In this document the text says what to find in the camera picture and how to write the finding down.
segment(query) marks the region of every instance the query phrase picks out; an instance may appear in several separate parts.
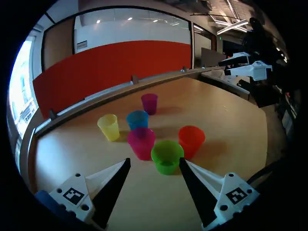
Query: desk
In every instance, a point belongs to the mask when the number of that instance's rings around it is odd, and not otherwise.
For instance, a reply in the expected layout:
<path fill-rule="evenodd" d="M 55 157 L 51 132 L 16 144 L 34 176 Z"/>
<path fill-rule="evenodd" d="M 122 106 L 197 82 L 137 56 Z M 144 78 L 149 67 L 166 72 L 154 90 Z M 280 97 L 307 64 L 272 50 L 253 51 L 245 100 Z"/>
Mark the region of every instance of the desk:
<path fill-rule="evenodd" d="M 248 76 L 234 76 L 234 75 L 225 76 L 223 70 L 213 70 L 213 71 L 210 71 L 210 72 L 205 72 L 205 73 L 202 73 L 201 76 L 203 76 L 205 78 L 216 80 L 216 81 L 221 82 L 223 84 L 226 84 L 226 85 L 232 87 L 233 89 L 238 90 L 240 92 L 243 92 L 247 95 L 250 94 L 249 91 L 245 90 L 244 88 L 237 86 L 237 83 L 241 79 L 249 83 L 250 80 L 249 80 Z"/>
<path fill-rule="evenodd" d="M 205 132 L 206 142 L 193 163 L 222 176 L 234 171 L 246 180 L 265 166 L 265 113 L 227 91 L 181 78 L 97 107 L 41 137 L 35 163 L 38 189 L 50 192 L 76 172 L 90 175 L 130 157 L 131 169 L 108 230 L 201 230 L 180 170 L 172 176 L 159 174 L 152 161 L 138 160 L 126 142 L 125 118 L 142 110 L 140 97 L 150 92 L 158 95 L 157 114 L 149 118 L 157 141 L 177 141 L 182 126 L 196 125 Z M 117 142 L 108 142 L 97 127 L 98 118 L 107 113 L 118 117 Z"/>

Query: blue cup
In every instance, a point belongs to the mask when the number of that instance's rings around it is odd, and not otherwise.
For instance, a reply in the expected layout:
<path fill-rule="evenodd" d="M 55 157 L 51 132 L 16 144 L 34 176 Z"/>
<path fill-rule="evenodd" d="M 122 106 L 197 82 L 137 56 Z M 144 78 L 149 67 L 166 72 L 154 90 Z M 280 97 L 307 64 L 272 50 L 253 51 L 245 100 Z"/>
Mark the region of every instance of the blue cup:
<path fill-rule="evenodd" d="M 128 114 L 126 121 L 131 130 L 138 127 L 148 127 L 149 115 L 145 111 L 134 111 Z"/>

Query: window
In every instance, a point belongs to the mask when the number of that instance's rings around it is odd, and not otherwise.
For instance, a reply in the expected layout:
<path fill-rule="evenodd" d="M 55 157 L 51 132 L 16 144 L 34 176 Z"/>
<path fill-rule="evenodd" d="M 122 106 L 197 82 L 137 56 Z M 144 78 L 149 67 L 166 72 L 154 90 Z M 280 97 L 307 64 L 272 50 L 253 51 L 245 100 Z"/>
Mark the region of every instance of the window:
<path fill-rule="evenodd" d="M 17 55 L 9 88 L 10 108 L 21 138 L 23 138 L 28 123 L 37 109 L 30 89 L 30 81 L 32 81 L 32 74 L 29 73 L 31 48 L 32 39 L 28 38 Z"/>

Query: cable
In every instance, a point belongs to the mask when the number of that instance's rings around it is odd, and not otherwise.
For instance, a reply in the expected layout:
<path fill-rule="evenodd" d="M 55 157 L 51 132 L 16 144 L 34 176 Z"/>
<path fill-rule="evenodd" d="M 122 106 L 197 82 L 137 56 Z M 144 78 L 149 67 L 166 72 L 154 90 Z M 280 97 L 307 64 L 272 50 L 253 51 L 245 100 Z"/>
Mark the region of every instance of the cable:
<path fill-rule="evenodd" d="M 261 176 L 270 173 L 277 169 L 278 167 L 281 167 L 286 162 L 286 158 L 279 159 L 278 161 L 271 163 L 270 165 L 265 166 L 263 169 L 258 171 L 256 174 L 254 174 L 252 177 L 250 177 L 247 180 L 247 184 L 252 184 L 255 180 L 259 179 Z"/>

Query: purple cup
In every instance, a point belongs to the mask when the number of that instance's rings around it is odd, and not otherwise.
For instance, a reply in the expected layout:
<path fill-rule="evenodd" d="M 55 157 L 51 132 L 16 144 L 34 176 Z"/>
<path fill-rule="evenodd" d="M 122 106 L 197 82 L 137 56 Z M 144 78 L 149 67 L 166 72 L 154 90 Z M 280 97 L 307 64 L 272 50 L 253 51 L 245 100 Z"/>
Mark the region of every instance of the purple cup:
<path fill-rule="evenodd" d="M 127 141 L 138 159 L 142 161 L 151 159 L 151 150 L 155 142 L 155 134 L 151 129 L 138 127 L 130 131 Z"/>
<path fill-rule="evenodd" d="M 141 96 L 143 108 L 149 115 L 154 115 L 156 113 L 157 98 L 158 96 L 156 94 L 145 94 Z"/>

